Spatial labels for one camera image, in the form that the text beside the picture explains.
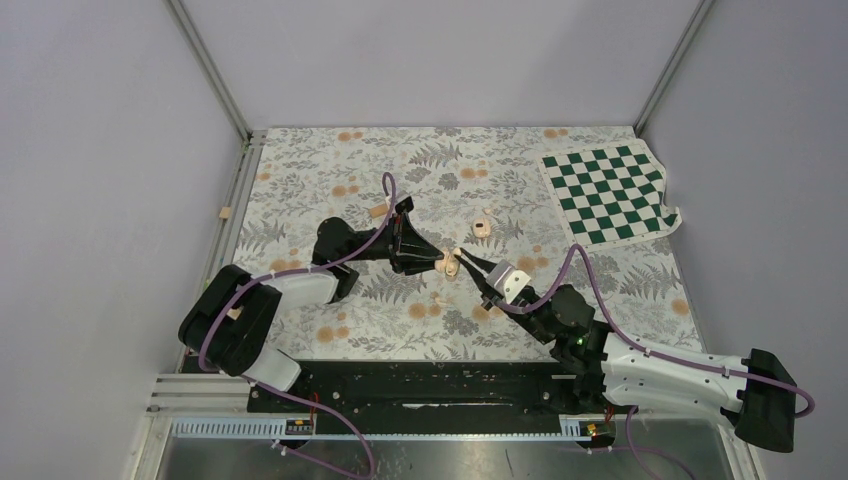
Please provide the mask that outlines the beige earbud charging case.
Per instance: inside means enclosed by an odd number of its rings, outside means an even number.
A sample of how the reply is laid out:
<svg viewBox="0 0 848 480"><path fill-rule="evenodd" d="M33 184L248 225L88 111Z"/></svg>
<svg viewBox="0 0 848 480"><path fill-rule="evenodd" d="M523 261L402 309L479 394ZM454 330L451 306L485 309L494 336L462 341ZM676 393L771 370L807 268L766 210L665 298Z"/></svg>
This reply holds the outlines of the beige earbud charging case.
<svg viewBox="0 0 848 480"><path fill-rule="evenodd" d="M434 262L434 269L447 279L454 280L460 271L459 258L455 258L452 251L443 250L442 257Z"/></svg>

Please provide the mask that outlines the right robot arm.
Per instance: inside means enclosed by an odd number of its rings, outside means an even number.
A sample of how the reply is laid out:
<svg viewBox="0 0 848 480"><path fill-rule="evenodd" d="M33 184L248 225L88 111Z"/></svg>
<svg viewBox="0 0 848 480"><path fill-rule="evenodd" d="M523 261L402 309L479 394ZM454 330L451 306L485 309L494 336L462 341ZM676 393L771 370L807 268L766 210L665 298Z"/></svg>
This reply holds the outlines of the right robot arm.
<svg viewBox="0 0 848 480"><path fill-rule="evenodd" d="M504 311L574 376L572 397L583 410L610 405L680 413L729 427L761 449L793 452L800 390L773 353L669 348L624 332L605 306L592 307L570 284L539 295L528 274L509 262L456 253L483 308Z"/></svg>

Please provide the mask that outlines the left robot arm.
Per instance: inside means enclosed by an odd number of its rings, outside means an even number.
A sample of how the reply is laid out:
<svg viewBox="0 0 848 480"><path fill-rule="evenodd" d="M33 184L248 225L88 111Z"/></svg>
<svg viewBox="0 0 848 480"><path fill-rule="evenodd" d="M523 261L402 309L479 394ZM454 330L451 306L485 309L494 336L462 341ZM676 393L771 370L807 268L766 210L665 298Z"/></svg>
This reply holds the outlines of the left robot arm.
<svg viewBox="0 0 848 480"><path fill-rule="evenodd" d="M282 408L296 411L309 401L311 387L299 377L296 360L266 343L277 312L344 299L359 278L351 261L386 260L393 272L411 276L434 269L444 257L405 213L366 231L331 217L319 225L313 262L303 269L254 278L236 265L223 267L184 318L178 339L203 368L267 385Z"/></svg>

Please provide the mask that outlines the beige square case with earbud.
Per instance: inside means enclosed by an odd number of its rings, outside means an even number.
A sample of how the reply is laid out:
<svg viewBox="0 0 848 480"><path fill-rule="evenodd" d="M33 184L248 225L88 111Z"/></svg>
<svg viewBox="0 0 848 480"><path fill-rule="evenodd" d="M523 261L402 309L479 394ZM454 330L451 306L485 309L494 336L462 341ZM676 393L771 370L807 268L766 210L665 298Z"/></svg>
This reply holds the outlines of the beige square case with earbud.
<svg viewBox="0 0 848 480"><path fill-rule="evenodd" d="M472 234L475 238L483 239L491 235L492 227L486 218L479 218L472 223Z"/></svg>

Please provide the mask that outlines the small cork cylinder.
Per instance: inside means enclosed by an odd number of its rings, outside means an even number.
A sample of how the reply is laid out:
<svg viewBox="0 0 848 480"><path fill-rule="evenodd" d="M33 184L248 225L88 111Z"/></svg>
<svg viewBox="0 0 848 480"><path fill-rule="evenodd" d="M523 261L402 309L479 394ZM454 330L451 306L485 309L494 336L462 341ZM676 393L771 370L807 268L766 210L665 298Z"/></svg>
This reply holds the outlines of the small cork cylinder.
<svg viewBox="0 0 848 480"><path fill-rule="evenodd" d="M369 216L372 219L377 219L384 216L388 212L388 206L385 204L377 205L368 210Z"/></svg>

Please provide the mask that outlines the floral patterned table mat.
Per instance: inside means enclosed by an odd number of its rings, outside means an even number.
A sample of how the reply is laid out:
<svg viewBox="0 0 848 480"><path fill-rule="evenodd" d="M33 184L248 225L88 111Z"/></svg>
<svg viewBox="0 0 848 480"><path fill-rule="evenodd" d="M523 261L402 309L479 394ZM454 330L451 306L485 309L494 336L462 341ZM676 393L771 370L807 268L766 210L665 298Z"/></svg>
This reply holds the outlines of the floral patterned table mat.
<svg viewBox="0 0 848 480"><path fill-rule="evenodd" d="M383 216L384 173L414 201L414 228L435 247L507 260L544 292L558 274L628 334L703 347L670 235L594 252L571 244L537 160L545 153L637 139L613 127L274 128L266 133L233 254L255 275L303 268L319 224L338 217L371 230ZM472 234L486 218L488 238ZM546 346L481 306L469 274L411 276L387 261L353 264L345 299L278 311L267 342L299 360L545 361Z"/></svg>

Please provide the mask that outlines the green white checkerboard sheet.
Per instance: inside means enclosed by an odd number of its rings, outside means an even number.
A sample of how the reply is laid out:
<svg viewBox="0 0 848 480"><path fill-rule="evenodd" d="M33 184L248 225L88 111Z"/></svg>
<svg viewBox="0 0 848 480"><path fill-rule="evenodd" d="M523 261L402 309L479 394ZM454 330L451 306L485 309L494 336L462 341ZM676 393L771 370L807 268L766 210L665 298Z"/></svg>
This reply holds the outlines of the green white checkerboard sheet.
<svg viewBox="0 0 848 480"><path fill-rule="evenodd" d="M641 139L545 153L537 166L568 241L588 252L663 238L682 224L665 203L666 170Z"/></svg>

